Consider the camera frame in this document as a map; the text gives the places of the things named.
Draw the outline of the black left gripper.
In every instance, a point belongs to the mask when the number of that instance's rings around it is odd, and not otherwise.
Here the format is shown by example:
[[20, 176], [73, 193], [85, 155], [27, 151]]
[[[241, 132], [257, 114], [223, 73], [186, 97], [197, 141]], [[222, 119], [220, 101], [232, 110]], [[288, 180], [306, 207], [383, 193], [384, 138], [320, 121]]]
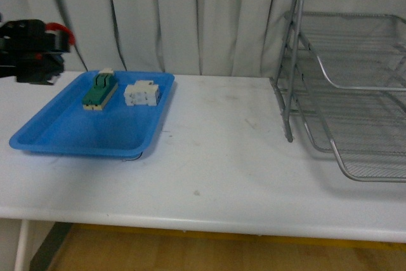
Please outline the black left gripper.
[[54, 50], [54, 35], [38, 19], [1, 26], [1, 77], [18, 83], [52, 85], [64, 71], [64, 52]]

